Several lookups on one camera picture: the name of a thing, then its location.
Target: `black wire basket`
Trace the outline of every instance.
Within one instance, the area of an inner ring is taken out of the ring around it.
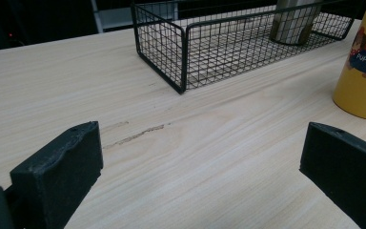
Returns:
[[[323,1],[132,1],[138,54],[178,93],[344,39],[359,6]]]

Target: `light wood grain surface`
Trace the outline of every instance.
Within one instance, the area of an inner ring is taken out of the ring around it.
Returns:
[[[98,120],[105,167],[67,228],[357,228],[299,171],[310,121],[366,140],[332,93],[347,39],[177,94],[132,30],[0,51],[0,185]]]

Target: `crack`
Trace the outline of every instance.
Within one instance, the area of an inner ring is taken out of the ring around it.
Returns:
[[[119,141],[116,141],[114,142],[113,144],[110,144],[110,145],[107,145],[107,146],[104,146],[103,149],[104,150],[107,150],[107,149],[110,149],[111,147],[115,146],[115,145],[122,145],[126,142],[129,142],[129,141],[132,141],[138,137],[141,137],[142,135],[146,134],[146,133],[149,133],[149,132],[152,132],[152,131],[158,131],[158,130],[162,130],[163,128],[165,127],[165,125],[160,125],[160,126],[156,126],[156,127],[151,127],[151,128],[148,128],[147,130],[139,133],[139,134],[136,134],[136,135],[132,135],[132,136],[129,136],[127,138],[124,138],[122,140],[119,140]]]

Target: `wood grain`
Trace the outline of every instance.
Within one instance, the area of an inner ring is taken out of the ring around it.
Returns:
[[[105,168],[67,228],[357,228],[299,171],[310,121],[366,140],[332,101],[347,39],[177,94],[132,30],[0,51],[0,185],[98,120]]]

